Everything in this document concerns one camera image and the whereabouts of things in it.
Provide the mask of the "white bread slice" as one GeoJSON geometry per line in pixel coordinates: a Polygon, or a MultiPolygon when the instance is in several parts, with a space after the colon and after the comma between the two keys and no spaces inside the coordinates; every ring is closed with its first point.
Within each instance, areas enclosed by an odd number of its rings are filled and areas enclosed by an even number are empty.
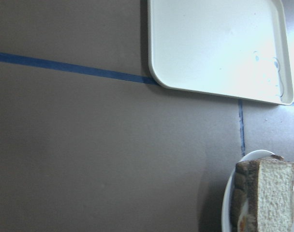
{"type": "Polygon", "coordinates": [[[294,220],[294,163],[276,159],[250,162],[249,232],[290,232],[294,220]]]}

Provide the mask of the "brown bread slice on plate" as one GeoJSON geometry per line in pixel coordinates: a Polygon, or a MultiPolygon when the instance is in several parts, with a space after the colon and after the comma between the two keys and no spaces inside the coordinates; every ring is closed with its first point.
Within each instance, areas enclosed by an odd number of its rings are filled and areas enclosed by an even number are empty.
{"type": "MultiPolygon", "coordinates": [[[[273,159],[285,161],[283,157],[277,155],[271,155],[269,157],[260,159],[273,159]]],[[[232,225],[232,230],[237,232],[237,220],[241,210],[241,207],[245,202],[248,202],[248,178],[249,178],[249,168],[250,162],[252,160],[241,161],[235,166],[234,175],[234,191],[231,199],[230,206],[230,221],[232,225]]]]}

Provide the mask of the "cream bear tray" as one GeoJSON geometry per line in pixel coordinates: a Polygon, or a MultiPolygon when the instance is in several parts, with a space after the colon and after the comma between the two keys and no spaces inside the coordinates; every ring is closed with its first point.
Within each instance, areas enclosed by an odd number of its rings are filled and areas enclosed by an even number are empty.
{"type": "Polygon", "coordinates": [[[280,0],[150,0],[148,65],[163,87],[290,105],[280,0]]]}

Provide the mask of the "fried egg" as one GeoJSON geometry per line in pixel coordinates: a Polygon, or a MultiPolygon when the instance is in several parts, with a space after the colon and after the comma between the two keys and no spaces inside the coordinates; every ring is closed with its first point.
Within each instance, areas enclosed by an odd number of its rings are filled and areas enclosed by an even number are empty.
{"type": "Polygon", "coordinates": [[[241,207],[236,230],[238,232],[254,232],[256,231],[256,221],[253,214],[249,211],[249,204],[245,202],[241,207]]]}

